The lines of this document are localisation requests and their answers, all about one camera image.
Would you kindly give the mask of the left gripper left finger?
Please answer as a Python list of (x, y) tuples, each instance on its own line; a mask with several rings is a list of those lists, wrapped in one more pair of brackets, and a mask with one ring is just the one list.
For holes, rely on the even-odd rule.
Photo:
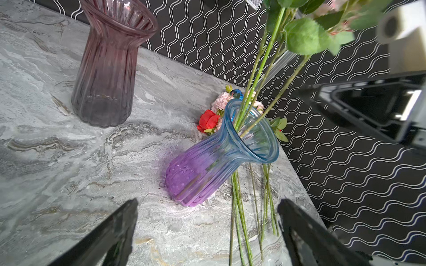
[(100, 225), (51, 266), (125, 266), (133, 250), (133, 236), (138, 219), (138, 201), (122, 204)]

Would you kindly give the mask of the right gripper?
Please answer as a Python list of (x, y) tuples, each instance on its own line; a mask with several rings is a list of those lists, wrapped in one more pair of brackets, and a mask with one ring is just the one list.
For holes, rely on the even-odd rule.
[(426, 73), (304, 85), (300, 98), (339, 127), (388, 143), (426, 148)]

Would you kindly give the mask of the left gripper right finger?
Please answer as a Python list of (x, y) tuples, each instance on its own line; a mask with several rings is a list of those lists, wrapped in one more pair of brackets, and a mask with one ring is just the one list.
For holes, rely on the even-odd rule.
[(353, 252), (290, 199), (277, 208), (293, 266), (369, 266), (372, 256)]

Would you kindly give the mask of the pink peony spray stem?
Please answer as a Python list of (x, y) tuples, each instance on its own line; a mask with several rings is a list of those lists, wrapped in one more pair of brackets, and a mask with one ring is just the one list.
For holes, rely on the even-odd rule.
[(274, 43), (264, 72), (253, 92), (253, 102), (249, 102), (247, 113), (237, 131), (240, 136), (244, 136), (250, 131), (249, 127), (245, 131), (241, 131), (241, 127), (245, 123), (249, 111), (254, 108), (255, 100), (280, 56), (291, 52), (302, 56), (302, 62), (287, 79), (272, 103), (251, 126), (258, 124), (261, 118), (264, 118), (276, 105), (312, 55), (323, 51), (337, 55), (343, 45), (354, 40), (355, 31), (368, 29), (378, 24), (386, 8), (390, 5), (390, 1), (280, 1), (280, 4), (288, 8), (289, 15), (282, 24), (280, 35)]

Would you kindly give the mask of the blue purple glass vase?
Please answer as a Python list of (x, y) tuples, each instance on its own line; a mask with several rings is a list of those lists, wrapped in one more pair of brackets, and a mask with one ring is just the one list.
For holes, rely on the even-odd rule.
[(277, 160), (280, 145), (270, 126), (252, 108), (241, 131), (250, 128), (244, 136), (234, 129), (241, 101), (227, 103), (220, 130), (177, 156), (165, 173), (165, 185), (172, 200), (195, 207), (210, 197), (237, 168), (246, 162), (270, 164)]

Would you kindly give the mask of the white flower stem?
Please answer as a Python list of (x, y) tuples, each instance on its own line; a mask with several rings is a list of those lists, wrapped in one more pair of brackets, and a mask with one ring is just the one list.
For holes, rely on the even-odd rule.
[(234, 128), (236, 131), (238, 131), (240, 124), (242, 123), (244, 116), (247, 113), (248, 106), (250, 105), (249, 102), (253, 102), (253, 92), (258, 86), (259, 80), (264, 72), (267, 59), (271, 53), (274, 43), (276, 42), (277, 37), (280, 35), (282, 24), (287, 19), (286, 16), (289, 15), (288, 8), (283, 7), (280, 4), (280, 1), (264, 1), (264, 4), (267, 7), (267, 22), (258, 53), (255, 58), (253, 70), (246, 87), (246, 92), (244, 94), (238, 115), (234, 121)]

